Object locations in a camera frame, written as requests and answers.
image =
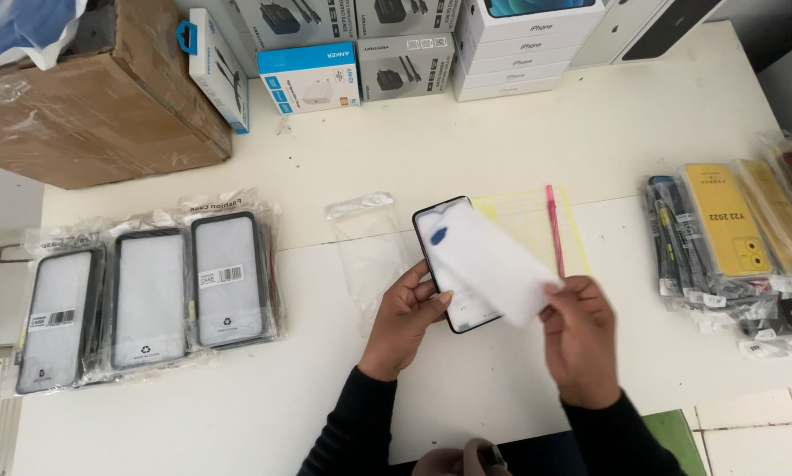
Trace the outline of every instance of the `hand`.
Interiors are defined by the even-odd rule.
[[[428,264],[422,260],[384,293],[358,363],[358,369],[367,376],[384,382],[396,380],[399,372],[414,362],[426,328],[443,320],[452,291],[431,298],[437,292],[434,282],[420,282],[427,274]]]
[[[591,410],[620,399],[616,378],[616,327],[613,309],[587,276],[547,285],[549,306],[540,312],[546,335],[546,364],[567,405]]]

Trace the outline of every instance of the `black sleeve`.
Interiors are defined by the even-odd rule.
[[[380,474],[387,470],[396,382],[352,369],[299,476]]]
[[[625,392],[603,410],[564,404],[589,476],[658,474],[686,476],[676,457],[660,446]]]

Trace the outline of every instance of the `green mat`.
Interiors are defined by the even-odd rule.
[[[706,476],[696,442],[681,410],[644,416],[643,421],[658,443],[676,455],[687,476]]]

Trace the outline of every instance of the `blue and white box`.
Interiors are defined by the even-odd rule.
[[[190,54],[190,77],[235,132],[249,132],[249,80],[208,10],[190,8],[190,21],[181,22],[176,33]]]
[[[258,69],[282,114],[360,104],[351,42],[259,52]]]

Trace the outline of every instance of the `yellow cutting mat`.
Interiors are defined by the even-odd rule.
[[[575,227],[566,191],[561,187],[554,187],[554,195],[560,246],[564,253],[564,271],[567,276],[590,275],[590,265],[581,244],[581,236]],[[552,270],[558,269],[545,190],[477,198],[472,201],[472,206],[498,223],[514,239],[531,250],[543,264]]]

